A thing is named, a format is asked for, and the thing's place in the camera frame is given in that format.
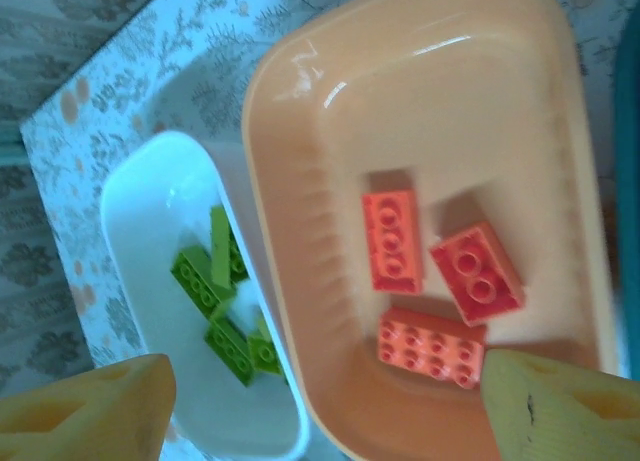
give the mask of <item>patterned tablecloth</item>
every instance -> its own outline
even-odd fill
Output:
[[[282,35],[348,0],[154,0],[22,126],[97,365],[142,352],[100,224],[105,179],[166,128],[240,141],[243,95]],[[601,186],[613,169],[610,87],[637,0],[559,0],[575,29]],[[171,427],[163,459],[207,459]],[[309,458],[341,459],[316,431]]]

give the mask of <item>orange lego brick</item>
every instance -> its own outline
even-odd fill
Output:
[[[391,308],[380,317],[378,358],[439,381],[474,388],[482,373],[487,328]]]
[[[373,289],[387,293],[422,292],[422,246],[413,191],[362,197]]]
[[[469,326],[524,306],[520,277],[489,223],[472,226],[429,251]]]

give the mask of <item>white plastic tray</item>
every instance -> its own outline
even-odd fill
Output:
[[[277,305],[244,152],[238,144],[206,146],[166,132],[119,166],[102,196],[105,239],[144,344],[171,359],[178,429],[214,456],[297,459],[310,421],[272,318]],[[203,341],[207,320],[169,271],[181,248],[210,246],[209,210],[219,204],[250,276],[232,316],[248,330],[262,309],[293,390],[270,375],[245,388]]]

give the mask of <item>green lego brick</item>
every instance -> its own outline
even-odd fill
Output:
[[[222,206],[211,208],[211,281],[223,288],[231,287],[231,228]]]
[[[267,341],[271,341],[271,333],[269,332],[267,321],[264,319],[264,315],[262,313],[260,313],[256,317],[256,326],[258,328],[258,331],[260,332],[260,336],[262,336]]]
[[[236,284],[240,281],[244,281],[249,277],[247,273],[247,267],[244,265],[236,237],[231,232],[229,240],[229,265],[231,268],[231,282]]]
[[[256,331],[249,335],[247,342],[249,343],[251,364],[253,364],[256,371],[283,375],[276,347],[271,341],[264,339],[260,332]]]
[[[211,313],[209,320],[211,319],[222,319],[227,315],[227,312],[231,308],[231,305],[235,301],[235,293],[232,296],[227,297],[226,299],[220,299],[220,303]]]
[[[255,376],[249,346],[242,332],[228,318],[210,319],[204,340],[238,380],[249,386]]]
[[[193,304],[208,319],[221,301],[233,299],[235,290],[216,286],[208,279],[211,260],[202,246],[189,246],[176,256],[171,274]]]

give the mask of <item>plastic container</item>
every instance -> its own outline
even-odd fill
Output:
[[[428,248],[488,220],[527,296],[511,347],[616,373],[581,80],[555,0],[356,0],[263,58],[243,136],[307,406],[368,460],[499,459],[479,391],[376,356],[389,305],[459,319]],[[420,296],[371,284],[361,196],[413,189]]]
[[[298,459],[310,420],[282,343],[273,284],[240,144],[162,133],[120,165],[102,196],[102,225],[147,350],[166,353],[177,382],[175,421],[201,450],[233,459]],[[210,246],[209,210],[222,204],[250,276],[231,316],[250,332],[262,310],[285,375],[245,388],[203,340],[208,322],[170,269],[181,248]]]
[[[618,256],[632,379],[640,381],[640,5],[627,21],[614,80]]]

